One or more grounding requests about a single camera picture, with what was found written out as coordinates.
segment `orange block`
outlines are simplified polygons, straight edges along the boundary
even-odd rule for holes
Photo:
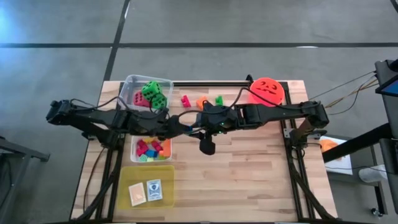
[[[203,102],[207,100],[206,96],[203,96],[201,98],[199,98],[199,100],[197,100],[197,107],[200,108],[201,110],[203,110]]]
[[[166,140],[163,142],[162,147],[163,147],[163,151],[160,151],[160,152],[161,152],[160,155],[161,155],[161,156],[164,156],[164,157],[170,157],[170,156],[172,155],[171,142],[170,142],[170,140],[169,140],[169,139],[166,139]]]

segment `plastic bin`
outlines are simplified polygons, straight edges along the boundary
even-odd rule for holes
[[[139,156],[137,155],[137,142],[140,139],[144,138],[149,138],[149,136],[131,136],[131,153],[130,153],[130,160],[133,162],[140,162],[140,163],[148,163],[148,162],[142,162],[139,160]],[[167,159],[162,159],[162,160],[154,160],[152,162],[165,162],[165,161],[170,161],[172,160],[172,155],[173,155],[173,147],[172,147],[172,140],[168,139],[167,141],[163,142],[164,144],[170,144],[170,157]]]
[[[156,81],[162,87],[162,93],[167,97],[167,108],[169,107],[170,101],[172,100],[173,93],[173,82],[171,80],[163,78],[146,77],[142,75],[129,75],[124,81],[122,91],[119,97],[121,97],[128,107],[132,110],[138,111],[149,111],[149,108],[143,106],[136,106],[133,103],[134,94],[142,89],[142,87],[150,81]]]
[[[129,186],[143,183],[147,195],[147,181],[160,179],[162,184],[162,200],[145,202],[132,206]],[[118,209],[140,208],[167,208],[174,206],[174,166],[130,166],[123,167],[120,171],[118,196],[116,205]]]

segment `blue block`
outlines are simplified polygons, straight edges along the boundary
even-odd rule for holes
[[[147,150],[147,151],[145,152],[145,155],[147,155],[148,157],[155,158],[155,157],[157,157],[157,151]]]

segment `wooden tabletop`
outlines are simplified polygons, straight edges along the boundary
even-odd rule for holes
[[[307,101],[302,80],[287,81],[292,103]],[[104,82],[99,104],[118,95],[120,82]],[[180,99],[187,95],[191,105],[206,95],[211,103],[222,95],[225,105],[236,98],[240,87],[176,87],[170,114],[185,109]],[[243,92],[238,103],[247,103]],[[102,110],[114,109],[112,102]],[[181,117],[182,123],[190,124],[195,113]],[[199,151],[198,140],[188,136],[173,139],[173,155],[170,162],[145,166],[173,165],[175,167],[174,208],[114,211],[114,222],[291,222],[297,221],[292,187],[285,154],[285,146],[279,122],[248,131],[233,131],[213,137],[216,154],[206,156]],[[131,137],[126,137],[122,167],[141,166],[130,160]],[[90,141],[86,153],[80,183],[76,193],[71,218],[83,213],[83,195],[93,164],[102,150],[98,141]],[[333,216],[337,216],[335,203],[318,146],[311,144],[305,149],[305,167],[311,191]],[[97,165],[86,204],[98,193],[103,175],[106,150]],[[110,190],[105,198],[103,216],[108,211]],[[305,217],[306,206],[300,192]]]

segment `yellow tray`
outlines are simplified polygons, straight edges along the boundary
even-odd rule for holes
[[[163,199],[132,206],[129,186],[142,182],[147,195],[147,181],[160,179]],[[174,166],[131,166],[120,171],[118,209],[167,208],[174,206]]]

